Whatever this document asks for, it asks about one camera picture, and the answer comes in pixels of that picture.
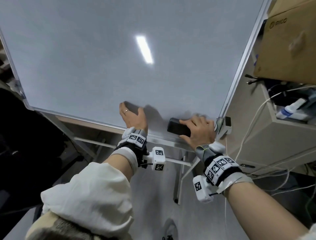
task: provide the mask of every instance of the gray floor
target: gray floor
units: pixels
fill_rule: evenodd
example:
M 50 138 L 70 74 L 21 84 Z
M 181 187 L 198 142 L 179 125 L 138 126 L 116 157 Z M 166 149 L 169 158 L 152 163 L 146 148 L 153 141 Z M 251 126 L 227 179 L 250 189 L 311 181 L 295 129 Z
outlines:
M 164 148 L 167 157 L 177 158 L 179 152 Z M 111 150 L 100 153 L 98 162 L 103 161 Z M 183 182 L 182 203 L 173 201 L 176 174 L 179 165 L 167 162 L 163 172 L 150 168 L 139 168 L 131 180 L 134 223 L 130 235 L 134 240 L 162 239 L 162 227 L 168 218 L 178 227 L 179 239 L 248 239 L 227 203 L 227 236 L 225 233 L 225 199 L 218 195 L 209 204 L 200 203 L 195 195 L 189 174 Z

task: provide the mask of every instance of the hand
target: hand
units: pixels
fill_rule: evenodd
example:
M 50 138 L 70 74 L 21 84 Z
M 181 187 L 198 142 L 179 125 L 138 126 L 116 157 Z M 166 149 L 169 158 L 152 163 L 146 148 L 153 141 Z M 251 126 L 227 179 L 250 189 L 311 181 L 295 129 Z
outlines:
M 180 123 L 187 125 L 191 130 L 191 137 L 185 135 L 180 135 L 179 137 L 186 141 L 193 150 L 195 150 L 197 146 L 210 144 L 215 141 L 216 133 L 214 131 L 214 121 L 194 115 L 189 120 L 180 120 Z
M 119 104 L 119 114 L 122 116 L 127 128 L 135 127 L 136 129 L 144 129 L 148 132 L 148 125 L 146 115 L 143 108 L 138 109 L 138 115 L 131 111 L 127 111 L 128 108 L 125 103 Z

